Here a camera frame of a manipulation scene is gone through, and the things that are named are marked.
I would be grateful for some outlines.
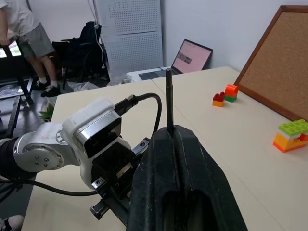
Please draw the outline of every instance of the sneaker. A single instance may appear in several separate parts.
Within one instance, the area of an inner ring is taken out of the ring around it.
[[[55,87],[54,85],[49,85],[44,92],[42,92],[41,97],[54,97],[60,95],[60,86]]]
[[[24,222],[24,217],[17,215],[5,220],[0,219],[0,231],[20,231]]]
[[[49,85],[50,83],[48,81],[46,83],[41,83],[38,80],[36,85],[32,88],[32,90],[45,90]]]

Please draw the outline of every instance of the stacked lego blocks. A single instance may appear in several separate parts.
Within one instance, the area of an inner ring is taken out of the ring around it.
[[[216,94],[213,98],[213,106],[223,107],[223,101],[234,102],[237,98],[238,87],[232,84],[228,84],[225,92]]]
[[[273,145],[283,153],[305,147],[308,144],[308,123],[301,119],[281,124]]]

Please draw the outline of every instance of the person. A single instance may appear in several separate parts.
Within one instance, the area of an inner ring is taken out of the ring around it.
[[[14,35],[8,34],[8,31],[12,31]],[[31,63],[39,77],[34,90],[45,89],[41,94],[42,97],[61,94],[56,69],[48,56],[54,52],[54,48],[42,24],[26,6],[19,3],[19,0],[0,0],[0,45],[9,45],[12,36],[18,37],[24,57]],[[46,79],[43,65],[50,82]]]
[[[23,223],[24,217],[21,215],[0,219],[0,231],[20,231]]]

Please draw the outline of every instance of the laptop screen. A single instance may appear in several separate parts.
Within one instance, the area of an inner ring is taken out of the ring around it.
[[[211,53],[212,50],[185,40],[172,67],[182,73],[201,71]]]

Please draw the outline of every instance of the white power cord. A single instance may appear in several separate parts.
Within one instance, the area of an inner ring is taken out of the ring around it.
[[[105,69],[106,67],[105,67],[105,65],[104,65],[104,51],[103,51],[103,48],[101,47],[100,43],[98,42],[98,36],[97,36],[97,32],[96,32],[96,30],[99,28],[98,19],[96,18],[95,14],[94,14],[94,12],[93,12],[93,9],[92,9],[92,7],[91,7],[91,5],[90,5],[89,0],[88,0],[88,5],[89,5],[90,10],[91,10],[91,12],[92,12],[92,15],[93,15],[93,17],[94,17],[94,19],[95,19],[95,25],[94,25],[95,38],[96,38],[96,42],[97,42],[98,46],[99,46],[100,49],[102,50],[102,63],[103,63],[102,69]]]

